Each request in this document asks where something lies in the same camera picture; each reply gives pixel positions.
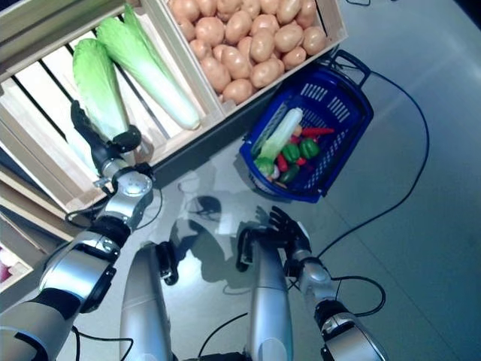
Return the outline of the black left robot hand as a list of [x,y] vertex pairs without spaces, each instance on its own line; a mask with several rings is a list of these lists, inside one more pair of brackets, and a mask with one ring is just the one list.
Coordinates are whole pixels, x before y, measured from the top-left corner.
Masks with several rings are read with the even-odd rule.
[[136,149],[141,144],[141,132],[133,125],[129,125],[127,131],[118,134],[112,140],[101,135],[95,130],[77,100],[71,103],[71,121],[77,132],[90,146],[92,161],[99,172],[108,160],[121,159],[124,153]]

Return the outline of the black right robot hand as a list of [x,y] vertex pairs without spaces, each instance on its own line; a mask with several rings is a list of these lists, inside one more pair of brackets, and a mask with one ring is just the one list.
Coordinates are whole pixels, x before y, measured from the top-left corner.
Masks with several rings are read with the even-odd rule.
[[269,223],[280,239],[286,243],[283,248],[288,259],[292,259],[298,251],[312,253],[310,239],[300,223],[275,205],[271,208],[269,217]]

